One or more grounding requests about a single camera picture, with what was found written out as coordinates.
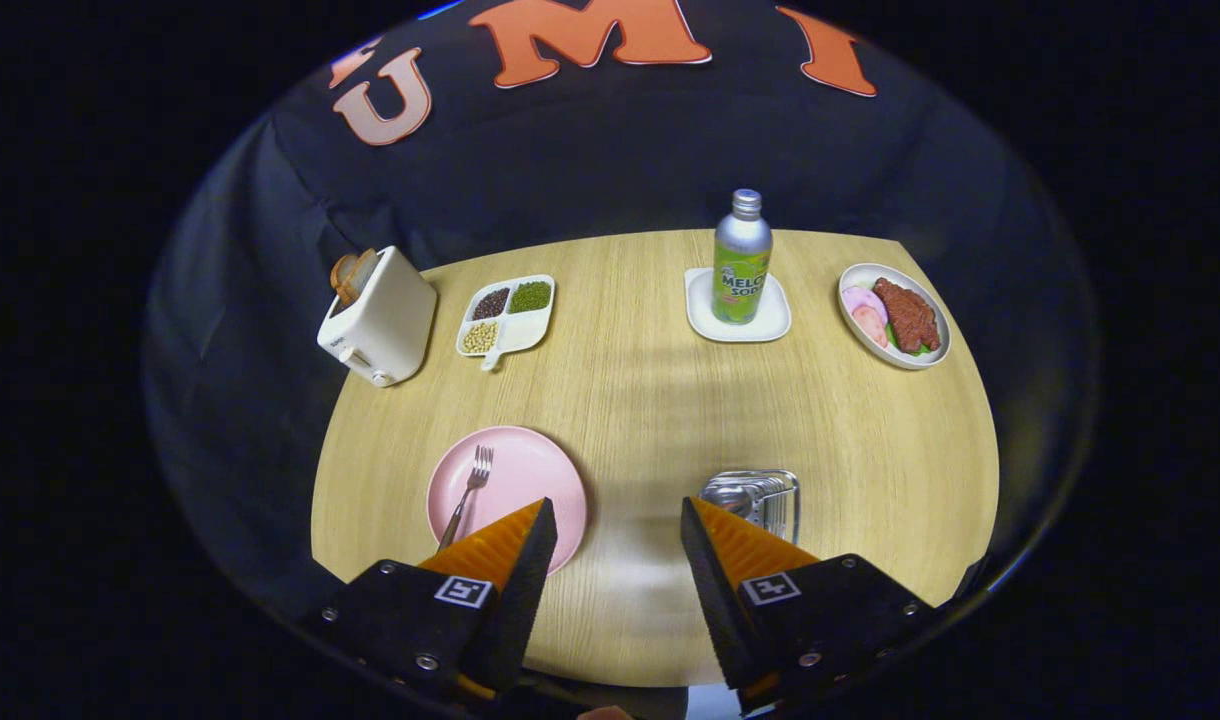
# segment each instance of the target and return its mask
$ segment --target melon soda bottle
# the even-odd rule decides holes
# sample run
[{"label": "melon soda bottle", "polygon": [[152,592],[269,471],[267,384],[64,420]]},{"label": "melon soda bottle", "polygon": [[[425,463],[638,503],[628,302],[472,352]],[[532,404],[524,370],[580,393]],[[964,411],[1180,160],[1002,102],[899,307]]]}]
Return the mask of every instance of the melon soda bottle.
[{"label": "melon soda bottle", "polygon": [[761,218],[761,193],[734,190],[732,214],[716,225],[712,314],[721,322],[747,325],[756,317],[771,247],[770,225]]}]

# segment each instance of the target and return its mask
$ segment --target table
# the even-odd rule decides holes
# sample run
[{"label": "table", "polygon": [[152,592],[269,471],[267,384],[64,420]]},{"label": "table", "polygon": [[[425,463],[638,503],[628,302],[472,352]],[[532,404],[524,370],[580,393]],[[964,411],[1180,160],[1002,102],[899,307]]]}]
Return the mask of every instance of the table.
[{"label": "table", "polygon": [[[952,320],[948,358],[910,370],[852,336],[837,282],[883,264],[938,292],[903,247],[775,231],[771,275],[792,329],[717,343],[689,328],[682,273],[709,265],[711,229],[584,238],[427,270],[440,295],[427,359],[375,388],[350,373],[329,421],[312,505],[312,554],[342,580],[379,559],[436,552],[427,484],[447,448],[488,425],[553,438],[588,493],[573,560],[547,581],[526,666],[566,679],[669,687],[720,682],[682,544],[680,505],[721,470],[802,480],[799,545],[856,552],[939,605],[988,545],[998,454],[988,398]],[[547,338],[494,373],[455,351],[477,288],[556,278]]]}]

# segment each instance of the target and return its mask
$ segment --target toaster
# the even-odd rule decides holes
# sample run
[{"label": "toaster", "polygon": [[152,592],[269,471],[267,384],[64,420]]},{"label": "toaster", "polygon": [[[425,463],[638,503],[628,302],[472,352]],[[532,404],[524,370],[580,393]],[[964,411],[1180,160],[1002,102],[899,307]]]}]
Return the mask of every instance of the toaster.
[{"label": "toaster", "polygon": [[331,303],[317,345],[377,387],[418,372],[428,348],[437,290],[394,247],[377,251],[375,271],[348,308]]}]

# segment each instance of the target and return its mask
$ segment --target silver fork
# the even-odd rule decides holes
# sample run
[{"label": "silver fork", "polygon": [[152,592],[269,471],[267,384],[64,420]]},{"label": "silver fork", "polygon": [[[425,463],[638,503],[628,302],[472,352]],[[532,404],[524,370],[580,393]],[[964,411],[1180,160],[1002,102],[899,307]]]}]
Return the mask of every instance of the silver fork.
[{"label": "silver fork", "polygon": [[486,487],[486,481],[490,478],[490,466],[495,464],[495,448],[477,445],[477,456],[472,460],[472,473],[468,473],[468,488],[464,491],[464,497],[459,498],[459,506],[455,506],[447,532],[440,533],[440,543],[437,543],[437,552],[454,542],[454,536],[459,532],[459,520],[464,517],[464,503],[468,500],[468,493]]}]

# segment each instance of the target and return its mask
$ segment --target letter m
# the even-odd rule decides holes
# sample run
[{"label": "letter m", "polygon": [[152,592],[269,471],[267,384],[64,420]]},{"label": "letter m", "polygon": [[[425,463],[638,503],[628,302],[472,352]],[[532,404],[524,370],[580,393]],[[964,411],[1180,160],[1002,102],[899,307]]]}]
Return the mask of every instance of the letter m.
[{"label": "letter m", "polygon": [[553,0],[511,0],[468,20],[495,37],[504,70],[495,76],[501,88],[550,78],[556,60],[538,54],[536,40],[581,67],[601,59],[610,31],[619,24],[623,44],[615,49],[620,63],[705,63],[708,48],[694,41],[678,0],[589,0],[582,10]]}]

